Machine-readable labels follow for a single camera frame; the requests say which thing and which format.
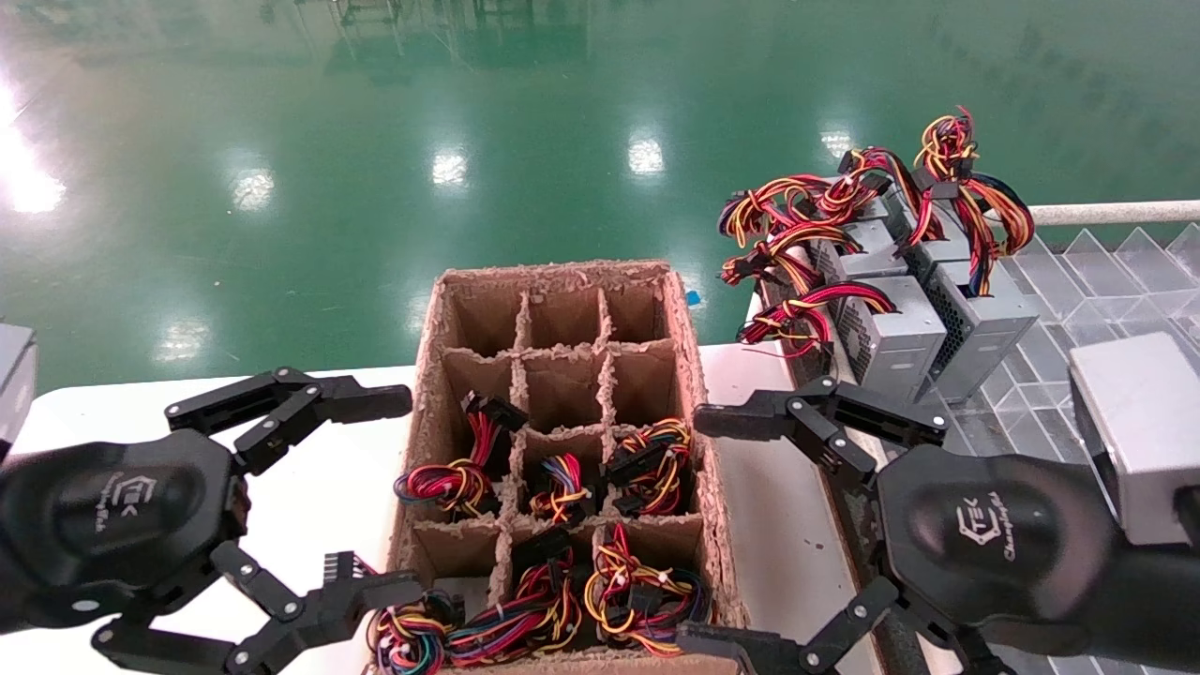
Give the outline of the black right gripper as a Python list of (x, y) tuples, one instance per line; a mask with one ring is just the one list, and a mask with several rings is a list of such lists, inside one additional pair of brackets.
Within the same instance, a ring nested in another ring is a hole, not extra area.
[[(876, 483), (889, 573), (943, 623), (1033, 653), (1080, 653), (1091, 641), (1086, 608), (1123, 537), (1088, 467), (956, 456), (936, 448), (944, 418), (828, 377), (755, 390), (739, 405), (698, 405), (694, 428), (710, 440), (788, 440), (836, 486)], [(878, 474), (851, 429), (905, 449), (936, 447), (908, 450)], [(896, 585), (876, 577), (806, 643), (685, 621), (676, 644), (733, 661), (742, 674), (836, 674), (896, 601)]]

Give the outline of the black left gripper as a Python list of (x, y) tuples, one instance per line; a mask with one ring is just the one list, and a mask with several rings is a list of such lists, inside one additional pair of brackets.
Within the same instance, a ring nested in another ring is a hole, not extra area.
[[(398, 419), (413, 406), (403, 384), (278, 368), (167, 407), (172, 431), (194, 431), (8, 458), (2, 628), (61, 629), (125, 614), (98, 628), (92, 649), (154, 674), (278, 674), (307, 650), (352, 640), (368, 614), (419, 601), (424, 585), (415, 573), (376, 573), (341, 551), (326, 555), (322, 587), (295, 595), (228, 542), (248, 530), (241, 474), (263, 474), (328, 422)], [(234, 456), (210, 440), (248, 422)], [(257, 633), (229, 643), (154, 628), (155, 616), (180, 610), (218, 572), (268, 615)]]

